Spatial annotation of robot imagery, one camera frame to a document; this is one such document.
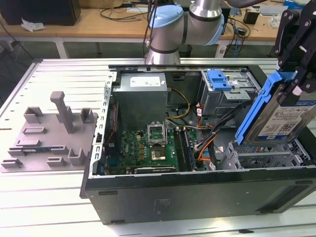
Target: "wooden desk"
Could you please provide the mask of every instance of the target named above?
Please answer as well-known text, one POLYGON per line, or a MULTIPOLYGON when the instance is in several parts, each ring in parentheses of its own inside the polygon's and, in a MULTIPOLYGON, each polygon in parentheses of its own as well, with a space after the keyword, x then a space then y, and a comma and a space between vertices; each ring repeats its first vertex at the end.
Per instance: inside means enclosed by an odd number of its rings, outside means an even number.
MULTIPOLYGON (((115 13, 111 17, 125 17, 136 13, 115 13)), ((138 21, 116 22, 102 18, 98 9, 82 9, 81 16, 74 26, 45 25, 46 29, 29 32, 20 25, 9 26, 0 18, 6 29, 19 41, 52 41, 56 43, 61 58, 68 58, 64 42, 96 42, 98 51, 101 52, 100 42, 142 42, 147 21, 143 16, 137 16, 138 21)), ((243 16, 236 16, 242 21, 243 16)), ((259 16, 256 25, 251 26, 251 34, 244 44, 273 45, 277 36, 277 29, 268 24, 269 17, 259 16)), ((226 27, 225 34, 221 36, 218 44, 216 57, 223 57, 224 49, 233 37, 233 29, 230 25, 226 27)), ((0 27, 0 40, 2 44, 12 40, 10 36, 0 27)))

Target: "ram slot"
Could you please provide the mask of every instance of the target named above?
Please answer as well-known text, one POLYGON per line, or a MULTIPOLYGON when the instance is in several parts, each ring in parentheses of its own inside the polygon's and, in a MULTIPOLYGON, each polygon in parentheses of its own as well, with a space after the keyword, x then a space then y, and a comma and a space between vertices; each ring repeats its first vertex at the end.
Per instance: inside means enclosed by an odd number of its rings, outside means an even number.
POLYGON ((184 131, 174 130, 173 133, 175 150, 177 153, 178 165, 180 172, 192 171, 190 162, 190 154, 188 153, 188 146, 184 131))

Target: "motherboard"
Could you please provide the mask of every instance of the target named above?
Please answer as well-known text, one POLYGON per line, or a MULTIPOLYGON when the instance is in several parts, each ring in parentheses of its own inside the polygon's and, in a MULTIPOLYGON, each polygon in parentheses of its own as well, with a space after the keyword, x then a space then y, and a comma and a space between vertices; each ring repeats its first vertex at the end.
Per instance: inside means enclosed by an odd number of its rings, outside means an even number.
POLYGON ((191 129, 127 130, 121 133, 120 153, 107 157, 109 175, 193 171, 197 135, 191 129), (164 140, 161 144, 152 141, 164 140))

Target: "metal slotted table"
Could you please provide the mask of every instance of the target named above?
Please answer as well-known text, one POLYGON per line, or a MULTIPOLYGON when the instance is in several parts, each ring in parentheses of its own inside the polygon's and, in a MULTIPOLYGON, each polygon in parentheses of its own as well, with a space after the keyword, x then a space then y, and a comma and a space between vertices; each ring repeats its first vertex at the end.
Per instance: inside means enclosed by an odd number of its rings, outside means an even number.
MULTIPOLYGON (((255 64, 267 74, 276 59, 182 59, 183 64, 255 64)), ((29 106, 56 113, 49 96, 65 92, 65 104, 74 112, 90 107, 99 112, 109 64, 143 64, 142 59, 57 59, 33 63, 0 109, 0 158, 24 124, 29 106)), ((316 134, 315 121, 309 125, 316 134)), ((83 171, 0 174, 1 236, 230 236, 250 230, 248 237, 316 235, 316 193, 282 214, 152 222, 104 226, 88 199, 80 199, 83 171)))

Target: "blue latch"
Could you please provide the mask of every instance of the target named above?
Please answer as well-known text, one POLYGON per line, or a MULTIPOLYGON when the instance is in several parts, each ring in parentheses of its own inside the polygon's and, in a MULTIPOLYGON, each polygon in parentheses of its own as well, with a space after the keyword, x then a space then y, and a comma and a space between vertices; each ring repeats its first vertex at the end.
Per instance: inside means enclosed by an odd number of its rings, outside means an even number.
POLYGON ((207 70, 207 77, 213 90, 232 90, 221 70, 207 70))

